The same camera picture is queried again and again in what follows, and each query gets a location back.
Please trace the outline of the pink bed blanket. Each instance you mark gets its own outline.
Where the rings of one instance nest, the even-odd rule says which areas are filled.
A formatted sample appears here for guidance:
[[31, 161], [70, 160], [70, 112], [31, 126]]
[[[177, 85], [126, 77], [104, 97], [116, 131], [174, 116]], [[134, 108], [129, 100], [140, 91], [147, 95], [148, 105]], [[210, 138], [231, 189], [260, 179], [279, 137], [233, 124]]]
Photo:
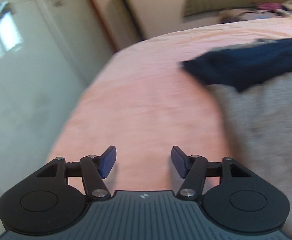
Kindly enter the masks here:
[[292, 17], [178, 31], [118, 52], [82, 95], [49, 159], [78, 161], [113, 145], [110, 190], [177, 189], [173, 146], [210, 161], [230, 154], [217, 103], [180, 63], [215, 47], [287, 37]]

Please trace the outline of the gold tower fan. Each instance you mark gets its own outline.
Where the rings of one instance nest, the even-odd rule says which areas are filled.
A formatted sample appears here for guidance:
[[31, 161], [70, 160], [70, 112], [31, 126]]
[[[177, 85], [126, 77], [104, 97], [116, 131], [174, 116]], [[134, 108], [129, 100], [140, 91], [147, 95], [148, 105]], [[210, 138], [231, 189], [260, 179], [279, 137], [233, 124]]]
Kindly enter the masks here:
[[137, 14], [132, 6], [130, 0], [115, 0], [119, 6], [122, 8], [123, 14], [128, 20], [129, 24], [132, 27], [134, 34], [138, 42], [145, 41], [147, 39], [145, 31], [137, 17]]

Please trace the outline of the magenta garment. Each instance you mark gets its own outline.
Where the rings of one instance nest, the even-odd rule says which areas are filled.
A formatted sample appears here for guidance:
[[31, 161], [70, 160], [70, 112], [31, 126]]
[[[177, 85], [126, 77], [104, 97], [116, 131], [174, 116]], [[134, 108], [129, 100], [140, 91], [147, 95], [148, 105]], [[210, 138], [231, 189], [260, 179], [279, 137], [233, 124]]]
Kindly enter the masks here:
[[267, 3], [259, 3], [256, 6], [257, 10], [262, 10], [262, 11], [277, 11], [282, 9], [282, 5], [280, 3], [272, 3], [272, 2], [267, 2]]

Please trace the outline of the brown wooden door frame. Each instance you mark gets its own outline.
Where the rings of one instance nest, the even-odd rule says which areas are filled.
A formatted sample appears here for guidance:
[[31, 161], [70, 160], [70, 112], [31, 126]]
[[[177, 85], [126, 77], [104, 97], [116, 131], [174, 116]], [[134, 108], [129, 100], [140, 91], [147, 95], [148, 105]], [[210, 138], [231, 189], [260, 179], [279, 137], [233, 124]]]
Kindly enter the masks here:
[[104, 36], [105, 36], [105, 38], [106, 38], [106, 40], [111, 48], [111, 51], [114, 54], [117, 53], [119, 51], [119, 48], [111, 35], [111, 32], [107, 26], [105, 19], [103, 18], [102, 12], [101, 12], [100, 8], [98, 7], [96, 0], [89, 0], [89, 3], [90, 3], [92, 10], [95, 13], [95, 16], [100, 24], [102, 32], [103, 32], [103, 34], [104, 34]]

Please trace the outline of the grey navy sequin sweater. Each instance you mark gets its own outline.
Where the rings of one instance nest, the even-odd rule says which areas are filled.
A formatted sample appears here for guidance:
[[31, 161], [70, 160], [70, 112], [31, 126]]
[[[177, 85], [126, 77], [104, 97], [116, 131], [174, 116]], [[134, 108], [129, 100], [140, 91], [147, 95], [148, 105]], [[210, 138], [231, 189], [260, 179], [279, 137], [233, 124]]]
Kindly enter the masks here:
[[231, 154], [288, 197], [292, 239], [292, 38], [214, 48], [182, 67], [217, 101]]

